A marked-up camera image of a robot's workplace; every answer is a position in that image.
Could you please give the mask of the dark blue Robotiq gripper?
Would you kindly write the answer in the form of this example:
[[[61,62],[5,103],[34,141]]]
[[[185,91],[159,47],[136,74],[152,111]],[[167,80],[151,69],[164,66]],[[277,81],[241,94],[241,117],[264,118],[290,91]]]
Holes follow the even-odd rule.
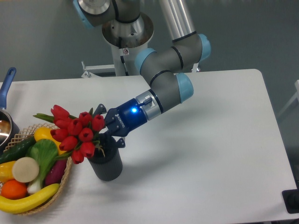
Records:
[[[93,112],[93,117],[105,113],[107,113],[104,119],[107,131],[99,134],[100,144],[104,148],[125,148],[124,137],[148,121],[135,98],[109,109],[108,112],[103,104],[99,104]]]

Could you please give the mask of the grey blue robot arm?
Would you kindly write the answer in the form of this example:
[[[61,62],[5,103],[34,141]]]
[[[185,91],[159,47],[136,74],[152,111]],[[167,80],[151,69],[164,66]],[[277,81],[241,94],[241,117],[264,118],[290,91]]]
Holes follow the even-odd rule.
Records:
[[[207,37],[198,34],[183,0],[159,2],[172,46],[164,52],[148,47],[154,28],[140,11],[137,0],[75,0],[73,5],[86,27],[102,27],[110,45],[117,76],[140,75],[149,89],[110,109],[105,116],[103,137],[124,138],[147,121],[189,99],[193,85],[183,70],[211,53]]]

